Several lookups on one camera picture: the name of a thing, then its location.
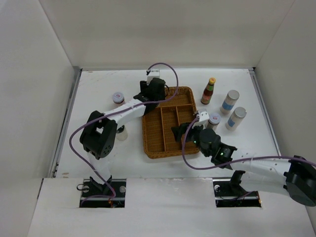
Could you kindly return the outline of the black-cap glass salt bottle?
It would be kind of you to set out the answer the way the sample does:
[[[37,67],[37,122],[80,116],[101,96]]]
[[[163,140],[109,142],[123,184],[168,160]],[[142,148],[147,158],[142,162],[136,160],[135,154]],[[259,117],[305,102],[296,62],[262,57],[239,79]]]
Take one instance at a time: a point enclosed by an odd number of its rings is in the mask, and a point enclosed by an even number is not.
[[[126,129],[125,125],[123,125],[117,129],[116,138],[119,141],[124,141],[128,138],[128,133],[127,133],[127,129]]]

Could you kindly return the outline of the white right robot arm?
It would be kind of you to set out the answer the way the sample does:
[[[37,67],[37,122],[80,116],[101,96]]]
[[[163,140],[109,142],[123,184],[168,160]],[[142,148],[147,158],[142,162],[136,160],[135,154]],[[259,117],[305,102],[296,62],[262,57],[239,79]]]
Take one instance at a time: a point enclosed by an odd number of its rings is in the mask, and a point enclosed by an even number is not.
[[[292,198],[299,204],[316,205],[316,165],[300,156],[257,157],[221,142],[212,129],[183,123],[172,127],[175,141],[193,142],[199,151],[210,157],[208,169],[229,169],[234,173],[229,190],[234,195],[245,191],[264,191]]]

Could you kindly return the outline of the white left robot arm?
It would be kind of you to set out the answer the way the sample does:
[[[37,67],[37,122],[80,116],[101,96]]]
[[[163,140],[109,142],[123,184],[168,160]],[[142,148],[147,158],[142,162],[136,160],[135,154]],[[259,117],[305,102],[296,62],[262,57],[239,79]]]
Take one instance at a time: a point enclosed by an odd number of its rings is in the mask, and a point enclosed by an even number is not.
[[[88,122],[98,120],[86,126],[79,138],[84,151],[96,160],[105,158],[114,147],[117,131],[153,111],[165,97],[165,81],[153,78],[150,83],[141,81],[140,93],[129,102],[106,113],[92,112]]]

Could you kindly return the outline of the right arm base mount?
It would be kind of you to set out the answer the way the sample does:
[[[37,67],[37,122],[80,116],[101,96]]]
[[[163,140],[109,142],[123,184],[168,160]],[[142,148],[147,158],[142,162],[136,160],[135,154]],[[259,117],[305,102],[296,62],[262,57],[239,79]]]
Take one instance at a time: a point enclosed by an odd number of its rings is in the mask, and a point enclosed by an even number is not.
[[[259,193],[246,191],[241,187],[245,171],[235,171],[231,178],[213,179],[215,204],[217,208],[261,207]]]

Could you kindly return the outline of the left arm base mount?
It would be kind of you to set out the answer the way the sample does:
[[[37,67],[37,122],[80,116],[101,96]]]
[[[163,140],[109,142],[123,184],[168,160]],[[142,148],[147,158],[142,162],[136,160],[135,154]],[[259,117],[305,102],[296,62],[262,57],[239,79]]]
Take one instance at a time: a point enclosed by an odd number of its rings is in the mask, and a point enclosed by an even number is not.
[[[108,184],[115,191],[113,197],[112,190],[106,185],[95,181],[92,177],[84,179],[83,183],[78,184],[76,189],[80,191],[80,208],[124,208],[126,195],[126,179],[107,180]]]

